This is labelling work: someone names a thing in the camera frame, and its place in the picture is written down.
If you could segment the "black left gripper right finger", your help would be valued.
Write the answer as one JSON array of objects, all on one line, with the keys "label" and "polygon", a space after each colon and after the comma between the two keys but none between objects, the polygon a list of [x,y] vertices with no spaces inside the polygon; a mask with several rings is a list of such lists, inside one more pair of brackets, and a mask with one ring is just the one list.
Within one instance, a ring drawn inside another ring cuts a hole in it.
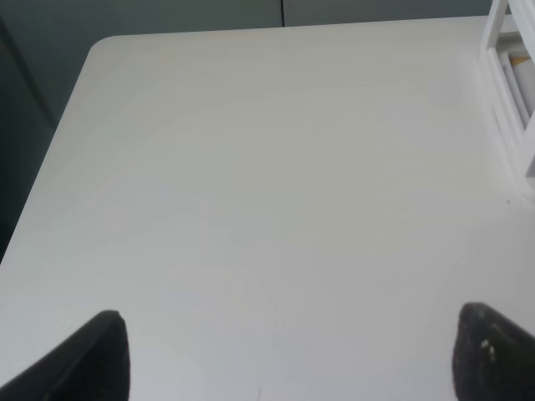
[{"label": "black left gripper right finger", "polygon": [[534,336],[482,302],[460,310],[452,355],[458,400],[533,400]]}]

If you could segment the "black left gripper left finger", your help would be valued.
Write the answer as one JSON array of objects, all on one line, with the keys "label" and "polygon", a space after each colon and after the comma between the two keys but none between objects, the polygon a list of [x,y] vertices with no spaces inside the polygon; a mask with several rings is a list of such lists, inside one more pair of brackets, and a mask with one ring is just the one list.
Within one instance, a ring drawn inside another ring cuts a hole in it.
[{"label": "black left gripper left finger", "polygon": [[2,400],[127,400],[130,349],[124,318],[96,314],[1,387]]}]

